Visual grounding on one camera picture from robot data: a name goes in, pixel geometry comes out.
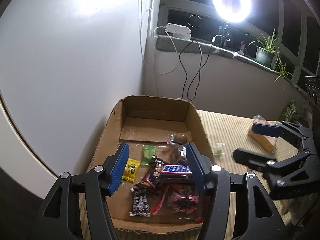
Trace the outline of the small green jelly cup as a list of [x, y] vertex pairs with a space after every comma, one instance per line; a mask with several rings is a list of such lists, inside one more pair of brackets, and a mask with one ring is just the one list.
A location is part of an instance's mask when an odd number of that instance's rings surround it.
[[225, 154], [224, 147], [225, 147], [225, 143], [215, 142], [213, 144], [213, 156], [218, 158], [223, 156]]

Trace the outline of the brown chocolate snack packet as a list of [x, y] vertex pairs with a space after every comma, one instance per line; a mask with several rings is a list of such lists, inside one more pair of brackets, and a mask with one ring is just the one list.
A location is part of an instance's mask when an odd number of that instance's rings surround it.
[[187, 165], [186, 145], [192, 141], [190, 131], [170, 136], [167, 145], [170, 149], [170, 161], [175, 165]]

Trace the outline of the Snickers bar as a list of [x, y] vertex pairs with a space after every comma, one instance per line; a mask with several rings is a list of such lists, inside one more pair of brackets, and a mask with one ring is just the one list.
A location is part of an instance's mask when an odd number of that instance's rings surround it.
[[188, 165], [169, 164], [157, 156], [150, 161], [150, 169], [142, 181], [153, 184], [193, 184], [194, 179]]

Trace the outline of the black white patterned snack packet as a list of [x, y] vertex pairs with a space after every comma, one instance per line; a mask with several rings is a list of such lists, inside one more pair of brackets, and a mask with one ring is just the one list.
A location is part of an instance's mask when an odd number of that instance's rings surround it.
[[129, 211], [130, 217], [150, 217], [150, 206], [148, 201], [148, 194], [140, 189], [132, 188], [130, 190], [132, 195], [132, 205]]

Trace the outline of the dark candy green end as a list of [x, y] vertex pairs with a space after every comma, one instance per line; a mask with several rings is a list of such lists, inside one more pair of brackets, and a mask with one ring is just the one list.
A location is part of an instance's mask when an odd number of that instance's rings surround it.
[[137, 183], [135, 186], [148, 194], [151, 194], [153, 196], [159, 196], [159, 192], [157, 191], [156, 187], [153, 184], [150, 184], [146, 181], [141, 181]]

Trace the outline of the red mask snack bag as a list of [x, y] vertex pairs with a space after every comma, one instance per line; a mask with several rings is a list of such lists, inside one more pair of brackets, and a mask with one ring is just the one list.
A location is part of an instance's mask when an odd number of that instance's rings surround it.
[[203, 195], [194, 184], [170, 184], [150, 215], [161, 223], [203, 222]]

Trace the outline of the packaged sliced bread loaf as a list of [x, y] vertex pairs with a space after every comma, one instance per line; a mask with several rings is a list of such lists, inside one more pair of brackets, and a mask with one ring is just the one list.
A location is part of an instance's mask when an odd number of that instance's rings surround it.
[[264, 150], [266, 150], [268, 153], [275, 152], [277, 138], [254, 133], [252, 130], [252, 126], [255, 123], [276, 125], [276, 124], [279, 124], [279, 122], [278, 121], [267, 121], [261, 115], [258, 114], [253, 117], [253, 122], [250, 125], [249, 130], [248, 130], [248, 135], [250, 137], [252, 137], [256, 142], [258, 142], [264, 148]]

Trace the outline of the yellow candy packet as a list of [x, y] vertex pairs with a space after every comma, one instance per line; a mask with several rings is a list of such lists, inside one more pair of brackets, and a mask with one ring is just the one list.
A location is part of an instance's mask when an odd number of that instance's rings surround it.
[[122, 180], [133, 183], [135, 181], [139, 166], [140, 161], [129, 158], [122, 175]]

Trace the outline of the green snack bag background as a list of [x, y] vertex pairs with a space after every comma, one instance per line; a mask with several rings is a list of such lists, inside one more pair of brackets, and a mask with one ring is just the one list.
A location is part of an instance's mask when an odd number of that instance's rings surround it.
[[295, 100], [290, 100], [289, 103], [283, 109], [280, 117], [278, 118], [278, 121], [279, 122], [282, 122], [282, 121], [291, 122], [291, 121], [293, 121], [295, 115], [297, 115], [297, 114], [298, 114], [298, 110], [297, 110], [296, 102], [295, 102]]

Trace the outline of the green candy packet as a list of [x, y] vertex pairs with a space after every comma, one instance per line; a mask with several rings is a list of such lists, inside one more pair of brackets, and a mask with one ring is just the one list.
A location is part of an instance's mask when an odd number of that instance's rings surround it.
[[152, 157], [156, 155], [156, 146], [144, 145], [142, 148], [142, 159], [141, 164], [148, 166]]

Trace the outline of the brown cardboard box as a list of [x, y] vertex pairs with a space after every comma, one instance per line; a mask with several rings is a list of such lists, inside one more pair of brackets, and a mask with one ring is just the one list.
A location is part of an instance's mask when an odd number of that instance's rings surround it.
[[202, 226], [206, 199], [195, 189], [184, 153], [193, 143], [213, 153], [193, 104], [155, 96], [127, 96], [113, 107], [90, 167], [124, 142], [129, 159], [119, 189], [106, 202], [115, 229], [167, 235]]

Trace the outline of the potted spider plant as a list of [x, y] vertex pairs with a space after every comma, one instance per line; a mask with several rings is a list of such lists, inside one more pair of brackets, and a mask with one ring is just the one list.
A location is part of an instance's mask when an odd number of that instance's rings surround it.
[[260, 64], [271, 67], [279, 73], [278, 77], [275, 79], [275, 82], [280, 78], [289, 78], [292, 74], [287, 71], [286, 63], [281, 60], [281, 51], [278, 46], [276, 29], [272, 31], [272, 35], [264, 35], [263, 33], [260, 34], [262, 38], [258, 38], [249, 33], [246, 34], [246, 36], [255, 38], [255, 40], [249, 42], [248, 44], [248, 46], [256, 47], [255, 60]]

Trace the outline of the white power strip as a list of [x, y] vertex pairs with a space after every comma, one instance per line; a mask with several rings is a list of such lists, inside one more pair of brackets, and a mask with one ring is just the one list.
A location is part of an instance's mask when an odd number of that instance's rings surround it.
[[174, 23], [167, 23], [165, 25], [165, 31], [176, 38], [180, 38], [184, 40], [191, 39], [191, 30], [187, 26], [174, 24]]

